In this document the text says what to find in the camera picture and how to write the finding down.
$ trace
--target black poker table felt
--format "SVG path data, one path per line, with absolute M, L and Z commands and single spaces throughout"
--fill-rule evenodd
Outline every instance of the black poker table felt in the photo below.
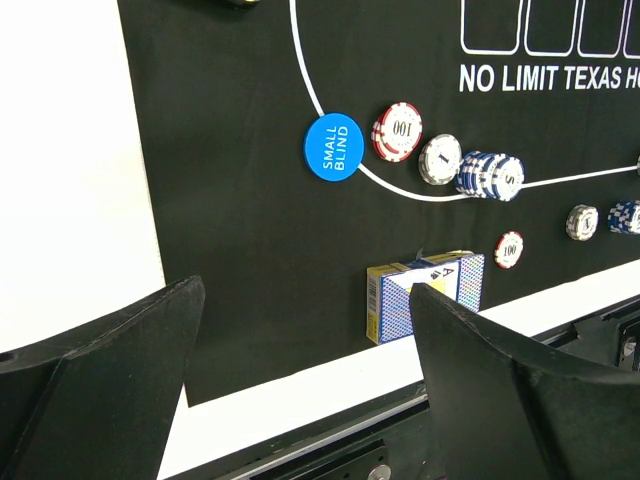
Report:
M 197 273 L 207 291 L 190 404 L 373 347 L 365 270 L 419 249 L 485 254 L 484 309 L 640 257 L 640 238 L 606 229 L 613 204 L 640 199 L 635 171 L 538 185 L 509 203 L 437 203 L 362 172 L 322 181 L 302 153 L 321 112 L 351 116 L 368 139 L 388 105 L 407 101 L 422 115 L 421 146 L 450 133 L 464 151 L 507 152 L 524 162 L 527 183 L 633 167 L 640 88 L 627 75 L 640 67 L 640 6 L 632 2 L 262 0 L 243 12 L 213 0 L 120 0 L 119 8 L 166 280 Z M 483 65 L 494 85 L 486 88 L 485 68 L 470 91 L 462 72 Z M 557 66 L 555 84 L 547 70 L 537 89 L 516 89 L 525 65 Z M 590 69 L 567 81 L 567 66 Z M 407 192 L 456 194 L 420 178 L 418 153 L 391 164 L 367 142 L 363 165 Z M 588 242 L 564 231 L 581 203 L 600 212 Z M 493 250 L 510 230 L 525 251 L 503 270 Z

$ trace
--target white curved line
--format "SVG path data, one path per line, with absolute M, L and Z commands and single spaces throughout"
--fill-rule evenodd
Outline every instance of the white curved line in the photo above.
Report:
M 403 197 L 412 198 L 413 200 L 420 200 L 421 202 L 453 202 L 454 200 L 464 200 L 467 197 L 466 195 L 447 195 L 442 197 L 430 197 L 429 195 L 418 195 L 417 193 L 407 192 L 406 190 L 402 190 L 401 188 L 396 187 L 395 185 L 391 185 L 386 180 L 381 179 L 371 170 L 369 170 L 364 165 L 360 164 L 358 167 L 362 173 L 364 173 L 371 180 L 376 182 L 381 187 L 384 187 L 388 190 L 391 190 L 398 195 L 402 195 Z
M 296 11 L 296 0 L 289 0 L 289 13 L 291 16 L 291 33 L 293 35 L 293 45 L 296 51 L 296 57 L 298 57 L 298 66 L 300 67 L 300 73 L 302 74 L 302 78 L 304 79 L 304 84 L 307 87 L 307 91 L 309 92 L 309 97 L 313 102 L 313 106 L 318 112 L 318 116 L 322 117 L 324 115 L 324 111 L 320 106 L 320 102 L 318 101 L 318 97 L 316 96 L 315 91 L 313 90 L 313 85 L 311 84 L 311 78 L 309 77 L 309 73 L 307 72 L 307 66 L 304 62 L 304 56 L 302 55 L 302 46 L 300 45 L 300 32 L 298 31 L 298 15 Z M 636 170 L 637 167 L 622 167 L 622 168 L 614 168 L 612 170 L 602 170 L 600 172 L 592 172 L 592 173 L 582 173 L 580 175 L 572 175 L 569 177 L 560 177 L 560 178 L 552 178 L 550 180 L 541 180 L 539 182 L 525 183 L 522 188 L 533 188 L 540 187 L 542 185 L 552 185 L 554 183 L 562 183 L 562 182 L 571 182 L 573 180 L 580 180 L 583 178 L 592 178 L 599 177 L 601 175 L 610 175 L 612 173 L 620 173 L 620 172 L 628 172 L 632 170 Z M 446 195 L 441 197 L 433 197 L 429 195 L 419 195 L 417 193 L 408 192 L 407 190 L 403 190 L 395 185 L 390 184 L 386 180 L 383 180 L 363 164 L 360 164 L 358 169 L 364 173 L 371 180 L 376 182 L 383 188 L 390 190 L 398 195 L 402 195 L 406 198 L 411 198 L 413 200 L 419 200 L 421 202 L 453 202 L 456 200 L 465 200 L 472 197 L 468 197 L 466 195 Z
M 291 33 L 293 34 L 293 46 L 296 49 L 296 57 L 298 57 L 298 65 L 300 66 L 300 73 L 304 79 L 304 84 L 307 86 L 307 91 L 313 102 L 313 106 L 318 112 L 318 116 L 324 116 L 322 106 L 318 101 L 316 92 L 311 85 L 311 79 L 309 78 L 309 72 L 307 72 L 307 65 L 304 63 L 304 55 L 302 55 L 302 45 L 300 45 L 300 31 L 298 30 L 298 13 L 296 8 L 296 0 L 290 0 L 289 2 L 289 16 L 291 17 Z

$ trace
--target playing card box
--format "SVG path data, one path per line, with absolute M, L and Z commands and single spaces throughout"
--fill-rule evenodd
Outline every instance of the playing card box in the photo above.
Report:
M 381 345 L 413 334 L 409 294 L 427 283 L 469 310 L 480 309 L 484 255 L 469 251 L 367 268 L 367 337 Z

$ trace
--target chip stack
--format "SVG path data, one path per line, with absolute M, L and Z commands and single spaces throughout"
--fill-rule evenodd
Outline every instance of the chip stack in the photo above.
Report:
M 524 165 L 520 159 L 504 153 L 470 152 L 462 159 L 454 178 L 458 192 L 475 198 L 513 200 L 524 183 Z
M 609 230 L 640 235 L 640 201 L 618 202 L 607 216 Z
M 576 205 L 566 222 L 567 235 L 574 240 L 586 242 L 598 228 L 598 209 L 588 205 Z

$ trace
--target white rectangle outline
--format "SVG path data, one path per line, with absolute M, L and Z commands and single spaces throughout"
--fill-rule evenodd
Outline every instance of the white rectangle outline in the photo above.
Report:
M 624 48 L 622 53 L 625 58 L 629 58 L 631 60 L 638 60 L 640 55 L 633 55 L 631 53 L 627 53 L 627 41 L 629 40 L 629 25 L 631 25 L 631 12 L 633 12 L 633 0 L 629 1 L 629 11 L 627 12 L 627 28 L 624 33 Z
M 516 46 L 513 50 L 476 50 L 467 48 L 464 43 L 464 10 L 466 0 L 460 0 L 460 46 L 464 53 L 468 55 L 513 55 L 520 48 L 520 28 L 522 26 L 522 7 L 524 0 L 520 0 L 520 8 L 518 9 L 518 30 L 516 32 Z
M 578 24 L 578 8 L 580 7 L 580 0 L 576 0 L 576 9 L 573 14 L 573 27 L 571 30 L 571 45 L 569 46 L 569 50 L 567 50 L 566 52 L 539 52 L 536 50 L 531 50 L 529 48 L 529 17 L 531 14 L 532 2 L 533 0 L 529 0 L 529 2 L 527 3 L 527 15 L 525 17 L 524 24 L 524 49 L 526 50 L 527 54 L 532 57 L 568 57 L 573 51 L 573 45 L 576 40 L 576 25 Z
M 618 48 L 615 51 L 615 53 L 610 54 L 610 53 L 584 53 L 582 51 L 582 48 L 580 47 L 582 43 L 582 26 L 584 24 L 584 9 L 588 1 L 589 0 L 583 0 L 582 2 L 582 12 L 580 13 L 580 29 L 578 30 L 578 55 L 580 55 L 582 58 L 615 58 L 618 56 L 622 48 L 622 37 L 624 34 L 624 24 L 626 21 L 627 5 L 629 4 L 629 2 L 628 0 L 625 0 L 624 9 L 622 10 L 622 23 L 620 24 L 620 36 L 618 38 Z

